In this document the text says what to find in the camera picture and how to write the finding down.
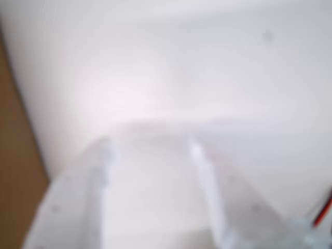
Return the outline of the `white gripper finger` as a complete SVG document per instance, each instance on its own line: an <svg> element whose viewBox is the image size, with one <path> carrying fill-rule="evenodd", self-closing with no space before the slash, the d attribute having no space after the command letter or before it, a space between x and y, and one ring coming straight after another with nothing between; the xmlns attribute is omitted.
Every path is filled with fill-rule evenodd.
<svg viewBox="0 0 332 249"><path fill-rule="evenodd" d="M233 165L211 145L190 140L217 248L306 248L288 225Z"/></svg>
<svg viewBox="0 0 332 249"><path fill-rule="evenodd" d="M110 139L87 147L51 182L23 248L102 248L102 205L111 165Z"/></svg>

